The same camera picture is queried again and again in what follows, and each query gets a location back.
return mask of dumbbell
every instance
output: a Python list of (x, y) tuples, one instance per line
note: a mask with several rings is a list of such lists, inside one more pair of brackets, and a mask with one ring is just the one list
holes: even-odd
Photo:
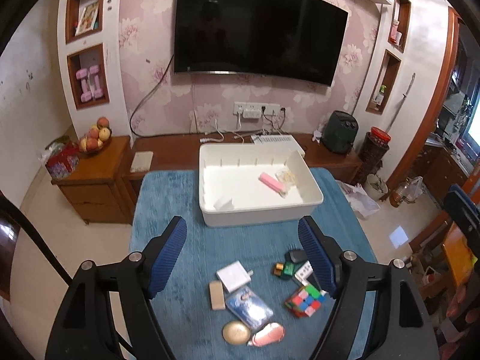
[(88, 87), (88, 84), (87, 84), (87, 77), (88, 77), (88, 69), (84, 68), (84, 69), (80, 69), (76, 72), (76, 77), (77, 77), (77, 80), (81, 80), (82, 81), (82, 95), (80, 96), (80, 100), (83, 102), (83, 103), (86, 103), (87, 101), (90, 101), (92, 100), (92, 97), (93, 97), (93, 93), (92, 91), (89, 89)]
[(97, 64), (90, 66), (90, 75), (94, 76), (94, 81), (95, 81), (95, 90), (93, 92), (93, 96), (96, 99), (103, 97), (103, 89), (100, 87), (100, 78), (98, 77), (99, 72), (100, 72), (100, 66), (98, 66)]

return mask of dark green air fryer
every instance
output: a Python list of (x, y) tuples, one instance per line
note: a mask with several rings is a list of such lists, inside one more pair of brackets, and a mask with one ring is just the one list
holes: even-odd
[(322, 134), (322, 143), (336, 154), (348, 154), (359, 130), (357, 120), (343, 111), (334, 111)]

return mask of black tv screen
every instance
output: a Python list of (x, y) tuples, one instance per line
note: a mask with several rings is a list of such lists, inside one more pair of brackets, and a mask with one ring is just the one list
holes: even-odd
[(177, 0), (175, 73), (253, 73), (331, 85), (347, 12), (322, 0)]

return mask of white plastic bin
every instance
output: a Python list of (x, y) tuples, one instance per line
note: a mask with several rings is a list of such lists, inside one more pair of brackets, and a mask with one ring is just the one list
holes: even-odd
[[(258, 180), (287, 167), (298, 185), (283, 198)], [(298, 151), (275, 145), (209, 143), (200, 147), (199, 200), (210, 227), (250, 225), (300, 219), (323, 202), (323, 193)], [(232, 198), (233, 208), (215, 202)]]

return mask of blue table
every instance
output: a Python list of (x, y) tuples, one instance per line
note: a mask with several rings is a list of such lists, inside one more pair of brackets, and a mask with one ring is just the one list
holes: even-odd
[[(325, 200), (312, 217), (325, 235), (335, 238), (343, 250), (376, 262), (374, 253), (349, 203), (332, 175), (312, 168)], [(298, 286), (273, 276), (272, 266), (284, 261), (290, 244), (301, 247), (297, 221), (257, 226), (209, 228), (198, 202), (198, 172), (157, 171), (143, 179), (138, 198), (130, 251), (141, 251), (152, 237), (162, 234), (173, 216), (187, 222), (188, 235), (165, 290), (152, 300), (158, 323), (178, 360), (281, 359), (307, 360), (325, 327), (333, 306), (326, 297), (311, 318), (296, 319), (283, 306)], [(256, 348), (231, 346), (222, 338), (223, 326), (235, 319), (228, 310), (210, 310), (208, 283), (215, 272), (239, 260), (254, 274), (251, 289), (274, 311), (272, 322), (285, 327), (280, 343)], [(374, 295), (368, 293), (351, 359), (361, 356), (370, 327)]]

